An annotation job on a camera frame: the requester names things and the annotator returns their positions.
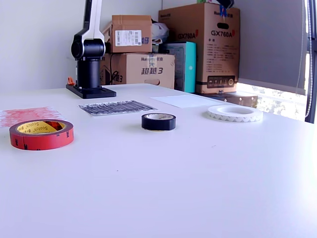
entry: gray curtain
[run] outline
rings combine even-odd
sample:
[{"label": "gray curtain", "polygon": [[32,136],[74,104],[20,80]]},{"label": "gray curtain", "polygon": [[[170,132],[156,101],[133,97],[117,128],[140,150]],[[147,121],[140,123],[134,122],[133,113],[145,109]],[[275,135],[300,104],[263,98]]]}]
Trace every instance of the gray curtain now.
[{"label": "gray curtain", "polygon": [[234,7],[241,10],[239,82],[304,95],[303,0],[235,0]]}]

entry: cardboard box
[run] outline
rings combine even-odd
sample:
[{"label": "cardboard box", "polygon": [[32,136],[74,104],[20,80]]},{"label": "cardboard box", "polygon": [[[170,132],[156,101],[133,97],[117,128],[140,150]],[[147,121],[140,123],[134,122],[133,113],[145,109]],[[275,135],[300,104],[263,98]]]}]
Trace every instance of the cardboard box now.
[{"label": "cardboard box", "polygon": [[240,57],[240,10],[220,16],[222,6],[198,3],[159,11],[172,41],[197,44],[196,92],[236,91]]},{"label": "cardboard box", "polygon": [[103,33],[110,36],[112,53],[152,52],[152,19],[147,15],[113,15],[111,26]]},{"label": "cardboard box", "polygon": [[175,57],[165,54],[105,54],[100,62],[101,85],[149,83],[174,89]]}]

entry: teal box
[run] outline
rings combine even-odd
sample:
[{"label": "teal box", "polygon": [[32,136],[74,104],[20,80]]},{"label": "teal box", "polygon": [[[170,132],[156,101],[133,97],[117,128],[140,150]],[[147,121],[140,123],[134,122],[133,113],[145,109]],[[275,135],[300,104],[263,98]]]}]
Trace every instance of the teal box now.
[{"label": "teal box", "polygon": [[196,84],[196,43],[166,43],[160,46],[160,50],[175,55],[175,89],[186,93],[194,93]]}]

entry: red patterned paper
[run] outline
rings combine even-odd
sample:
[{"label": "red patterned paper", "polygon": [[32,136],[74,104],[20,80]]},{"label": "red patterned paper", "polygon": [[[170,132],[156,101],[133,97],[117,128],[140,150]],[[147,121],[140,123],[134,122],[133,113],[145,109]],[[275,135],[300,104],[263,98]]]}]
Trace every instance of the red patterned paper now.
[{"label": "red patterned paper", "polygon": [[37,119],[65,120],[58,111],[51,107],[7,110],[0,111],[0,128],[11,127],[23,121]]}]

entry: white tape roll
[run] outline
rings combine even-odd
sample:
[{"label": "white tape roll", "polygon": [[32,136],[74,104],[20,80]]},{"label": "white tape roll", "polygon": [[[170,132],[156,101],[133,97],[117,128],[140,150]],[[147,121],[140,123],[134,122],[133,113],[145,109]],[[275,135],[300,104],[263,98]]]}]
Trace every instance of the white tape roll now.
[{"label": "white tape roll", "polygon": [[221,105],[208,108],[208,115],[217,120],[253,122],[263,118],[263,112],[255,108]]}]

